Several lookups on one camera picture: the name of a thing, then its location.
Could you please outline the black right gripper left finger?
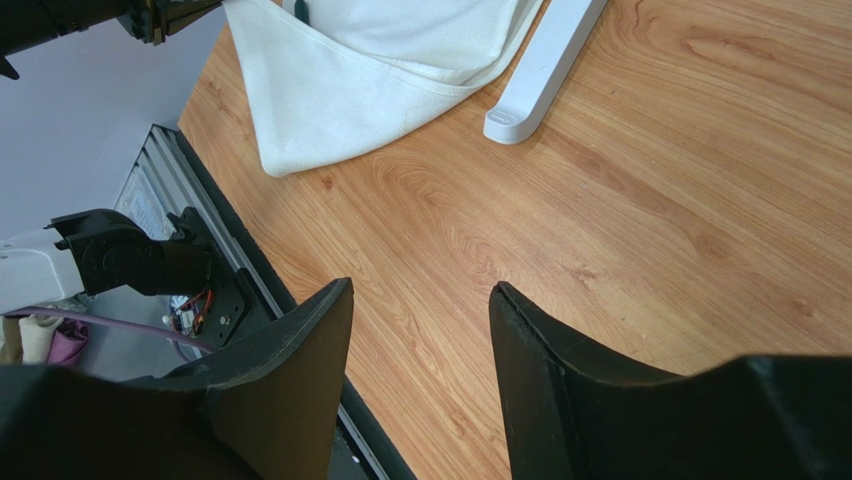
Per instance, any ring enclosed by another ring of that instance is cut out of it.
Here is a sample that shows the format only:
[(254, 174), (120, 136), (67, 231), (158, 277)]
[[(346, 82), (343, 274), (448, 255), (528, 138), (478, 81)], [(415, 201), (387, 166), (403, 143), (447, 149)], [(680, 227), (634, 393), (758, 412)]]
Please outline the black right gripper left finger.
[(350, 279), (161, 378), (1, 370), (5, 479), (322, 479), (353, 321)]

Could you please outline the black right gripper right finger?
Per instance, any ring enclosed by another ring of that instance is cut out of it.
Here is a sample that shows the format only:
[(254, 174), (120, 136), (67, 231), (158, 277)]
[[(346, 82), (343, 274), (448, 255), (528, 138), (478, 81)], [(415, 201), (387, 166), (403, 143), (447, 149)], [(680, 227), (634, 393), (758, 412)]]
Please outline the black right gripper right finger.
[(489, 317), (516, 479), (847, 479), (851, 360), (746, 355), (681, 376), (550, 316), (509, 283)]

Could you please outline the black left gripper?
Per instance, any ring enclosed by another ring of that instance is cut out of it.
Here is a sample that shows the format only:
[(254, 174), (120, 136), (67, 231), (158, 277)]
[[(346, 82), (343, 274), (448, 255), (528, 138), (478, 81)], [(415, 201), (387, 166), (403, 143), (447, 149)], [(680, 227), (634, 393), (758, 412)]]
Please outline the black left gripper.
[(160, 45), (222, 5), (218, 0), (2, 0), (1, 75), (20, 74), (8, 57), (116, 20), (145, 44)]

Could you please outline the white cloth napkin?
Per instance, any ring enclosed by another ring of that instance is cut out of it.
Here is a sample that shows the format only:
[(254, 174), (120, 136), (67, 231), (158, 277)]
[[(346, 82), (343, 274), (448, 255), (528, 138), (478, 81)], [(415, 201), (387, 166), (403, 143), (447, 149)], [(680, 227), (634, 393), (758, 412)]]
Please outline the white cloth napkin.
[(369, 153), (495, 80), (536, 1), (227, 1), (260, 163), (274, 177)]

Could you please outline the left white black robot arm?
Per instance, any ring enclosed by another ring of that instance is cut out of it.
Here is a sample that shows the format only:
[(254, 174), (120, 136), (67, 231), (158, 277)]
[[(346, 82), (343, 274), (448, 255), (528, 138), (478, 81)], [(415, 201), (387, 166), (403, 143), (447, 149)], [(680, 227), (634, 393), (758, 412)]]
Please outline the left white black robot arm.
[[(135, 39), (160, 45), (218, 1), (4, 1), (1, 74), (17, 80), (12, 54), (116, 19)], [(127, 216), (93, 209), (56, 217), (38, 231), (1, 243), (1, 311), (53, 304), (78, 294), (128, 286), (146, 296), (194, 295), (215, 283), (224, 260), (201, 217), (169, 214), (176, 231), (150, 238)]]

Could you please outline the white clothes rack stand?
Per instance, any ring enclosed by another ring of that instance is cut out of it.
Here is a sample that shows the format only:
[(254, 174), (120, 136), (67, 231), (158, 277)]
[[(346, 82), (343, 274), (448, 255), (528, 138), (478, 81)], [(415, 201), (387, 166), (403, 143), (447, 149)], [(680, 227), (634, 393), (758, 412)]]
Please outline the white clothes rack stand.
[(536, 132), (607, 4), (549, 3), (501, 97), (485, 114), (486, 138), (514, 145)]

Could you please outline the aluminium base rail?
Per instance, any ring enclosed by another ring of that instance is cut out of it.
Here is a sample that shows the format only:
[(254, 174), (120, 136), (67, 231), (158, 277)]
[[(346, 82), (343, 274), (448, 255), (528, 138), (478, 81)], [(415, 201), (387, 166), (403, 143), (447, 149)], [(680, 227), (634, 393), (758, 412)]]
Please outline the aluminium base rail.
[(410, 478), (345, 375), (351, 281), (295, 301), (182, 133), (153, 127), (137, 163), (220, 259), (203, 331), (216, 353), (168, 379), (201, 387), (200, 425), (264, 479)]

